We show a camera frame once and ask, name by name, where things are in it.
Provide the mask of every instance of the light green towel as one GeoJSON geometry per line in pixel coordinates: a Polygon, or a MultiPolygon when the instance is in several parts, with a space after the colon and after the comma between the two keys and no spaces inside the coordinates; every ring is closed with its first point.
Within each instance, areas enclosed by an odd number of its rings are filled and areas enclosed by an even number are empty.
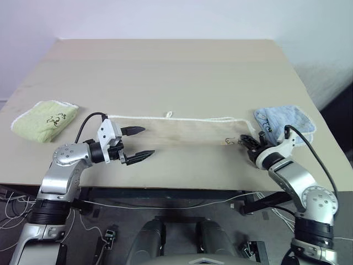
{"type": "Polygon", "coordinates": [[[76,116],[78,106],[55,100],[40,101],[17,117],[11,130],[17,135],[37,142],[50,142],[76,116]]]}

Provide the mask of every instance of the wooden table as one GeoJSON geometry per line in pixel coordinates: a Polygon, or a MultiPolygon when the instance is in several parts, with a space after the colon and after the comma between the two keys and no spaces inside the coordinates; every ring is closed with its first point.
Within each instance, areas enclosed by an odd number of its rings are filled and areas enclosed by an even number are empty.
{"type": "MultiPolygon", "coordinates": [[[[271,40],[62,40],[39,62],[0,112],[0,183],[39,185],[54,149],[73,142],[91,112],[178,118],[233,116],[251,121],[261,107],[295,104],[315,122],[313,147],[338,190],[353,190],[353,171],[325,121],[281,49],[271,40]],[[22,139],[11,122],[40,100],[80,106],[75,120],[52,143],[22,139]]],[[[86,125],[81,140],[93,138],[100,122],[86,125]]],[[[212,153],[170,172],[168,157],[155,156],[126,167],[119,162],[87,169],[82,186],[219,190],[280,190],[256,169],[244,150],[205,164],[212,153]]],[[[306,147],[293,158],[323,186],[331,186],[306,147]]]]}

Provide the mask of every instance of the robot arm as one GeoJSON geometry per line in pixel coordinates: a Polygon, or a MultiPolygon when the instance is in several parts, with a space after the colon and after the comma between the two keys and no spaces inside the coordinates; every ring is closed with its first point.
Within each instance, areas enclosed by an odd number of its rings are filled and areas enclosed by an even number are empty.
{"type": "Polygon", "coordinates": [[[242,135],[239,143],[249,149],[248,156],[259,169],[268,170],[269,176],[291,196],[297,208],[291,250],[298,264],[337,264],[333,250],[336,196],[288,158],[295,146],[293,131],[287,129],[286,139],[278,146],[267,143],[264,132],[259,136],[260,142],[257,142],[249,135],[242,135]]]}
{"type": "Polygon", "coordinates": [[[52,164],[42,181],[10,265],[61,264],[61,258],[66,256],[66,246],[60,244],[60,240],[65,235],[71,203],[79,193],[82,171],[93,163],[103,161],[109,163],[119,159],[121,163],[131,165],[146,159],[154,151],[142,151],[127,157],[123,153],[124,145],[121,141],[123,135],[133,135],[144,130],[137,126],[119,128],[103,117],[98,130],[99,142],[88,140],[80,144],[63,145],[55,150],[52,164]]]}

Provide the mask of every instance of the blue towel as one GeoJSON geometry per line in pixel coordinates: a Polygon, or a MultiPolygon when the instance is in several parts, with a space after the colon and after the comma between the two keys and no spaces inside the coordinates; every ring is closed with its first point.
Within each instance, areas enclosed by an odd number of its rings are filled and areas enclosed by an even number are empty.
{"type": "MultiPolygon", "coordinates": [[[[281,106],[273,108],[262,108],[254,112],[262,131],[266,133],[267,139],[274,145],[280,144],[284,139],[285,125],[290,124],[297,128],[309,142],[314,139],[316,126],[311,119],[305,115],[297,106],[281,106]]],[[[296,145],[305,143],[297,136],[296,145]]]]}

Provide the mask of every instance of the beige cloth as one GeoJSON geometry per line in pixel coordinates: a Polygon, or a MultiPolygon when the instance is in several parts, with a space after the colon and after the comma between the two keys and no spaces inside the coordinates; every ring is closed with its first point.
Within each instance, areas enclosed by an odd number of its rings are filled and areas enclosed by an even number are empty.
{"type": "Polygon", "coordinates": [[[109,118],[121,128],[146,128],[137,135],[123,137],[123,142],[149,149],[175,145],[233,145],[241,134],[253,135],[255,131],[249,121],[231,117],[179,119],[109,115],[109,118]]]}

